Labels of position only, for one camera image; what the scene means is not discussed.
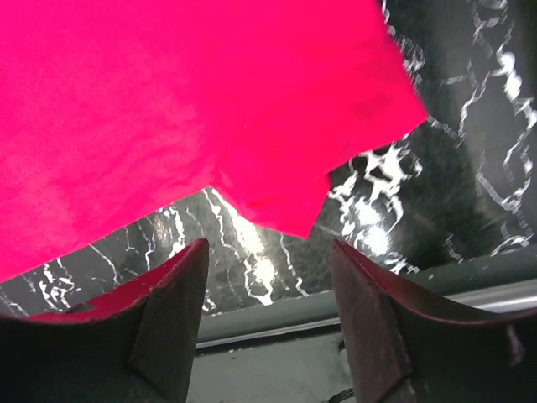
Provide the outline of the pink t shirt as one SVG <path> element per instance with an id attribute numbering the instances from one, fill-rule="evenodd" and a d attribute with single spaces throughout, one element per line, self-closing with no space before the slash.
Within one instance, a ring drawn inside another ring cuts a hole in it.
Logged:
<path id="1" fill-rule="evenodd" d="M 306 238 L 427 117 L 376 1 L 4 1 L 1 277 L 206 187 Z"/>

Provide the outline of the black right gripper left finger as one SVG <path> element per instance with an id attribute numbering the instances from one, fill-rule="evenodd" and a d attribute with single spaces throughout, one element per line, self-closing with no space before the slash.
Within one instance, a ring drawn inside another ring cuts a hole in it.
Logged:
<path id="1" fill-rule="evenodd" d="M 183 402 L 209 244 L 61 314 L 1 318 L 4 402 Z"/>

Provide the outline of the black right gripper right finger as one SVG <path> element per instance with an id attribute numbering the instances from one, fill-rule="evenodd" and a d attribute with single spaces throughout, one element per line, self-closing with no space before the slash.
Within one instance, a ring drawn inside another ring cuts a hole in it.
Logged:
<path id="1" fill-rule="evenodd" d="M 331 277 L 357 401 L 535 401 L 535 310 L 463 305 L 339 240 Z"/>

